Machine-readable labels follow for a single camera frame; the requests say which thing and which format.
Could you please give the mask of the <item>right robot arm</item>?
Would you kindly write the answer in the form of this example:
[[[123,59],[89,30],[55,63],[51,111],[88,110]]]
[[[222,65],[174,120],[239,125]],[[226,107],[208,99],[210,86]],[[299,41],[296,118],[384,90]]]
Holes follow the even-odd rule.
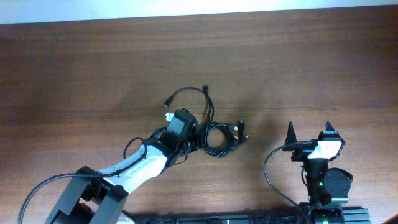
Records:
[[[291,161],[301,162],[302,180],[308,192],[308,202],[300,207],[312,223],[343,223],[342,205],[348,202],[353,176],[340,168],[330,168],[329,162],[340,155],[345,141],[330,122],[316,139],[298,142],[292,122],[288,124],[284,151],[292,153]]]

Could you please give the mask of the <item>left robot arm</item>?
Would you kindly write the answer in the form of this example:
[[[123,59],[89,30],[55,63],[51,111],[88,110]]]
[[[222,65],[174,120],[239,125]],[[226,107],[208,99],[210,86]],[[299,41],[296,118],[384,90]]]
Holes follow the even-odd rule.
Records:
[[[173,166],[183,144],[196,133],[196,117],[176,110],[160,137],[144,140],[139,150],[109,168],[79,169],[67,185],[46,223],[133,223],[123,214],[130,193]]]

